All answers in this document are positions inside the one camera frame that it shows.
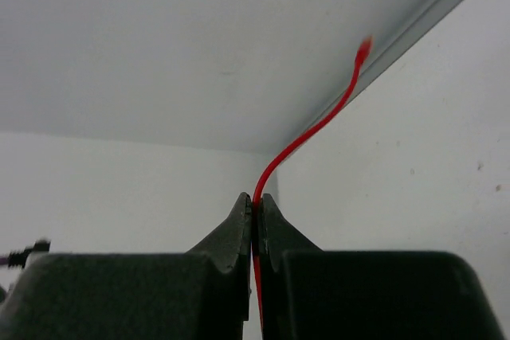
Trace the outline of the aluminium table frame rail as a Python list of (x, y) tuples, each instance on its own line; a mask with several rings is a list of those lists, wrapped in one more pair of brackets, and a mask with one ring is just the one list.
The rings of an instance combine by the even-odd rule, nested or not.
[(275, 74), (284, 99), (267, 151), (282, 149), (331, 110), (362, 39), (375, 40), (361, 76), (366, 87), (462, 1), (290, 1), (283, 23), (289, 45)]

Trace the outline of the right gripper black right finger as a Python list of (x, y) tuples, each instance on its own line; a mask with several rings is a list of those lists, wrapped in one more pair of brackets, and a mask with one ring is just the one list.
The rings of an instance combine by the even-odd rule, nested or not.
[(450, 252), (325, 251), (273, 197), (258, 206), (266, 339), (502, 339), (475, 271)]

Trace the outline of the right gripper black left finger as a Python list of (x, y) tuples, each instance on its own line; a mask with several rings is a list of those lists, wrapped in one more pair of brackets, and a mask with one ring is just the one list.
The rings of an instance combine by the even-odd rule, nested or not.
[(182, 253), (32, 255), (1, 293), (4, 339), (239, 339), (249, 317), (252, 202)]

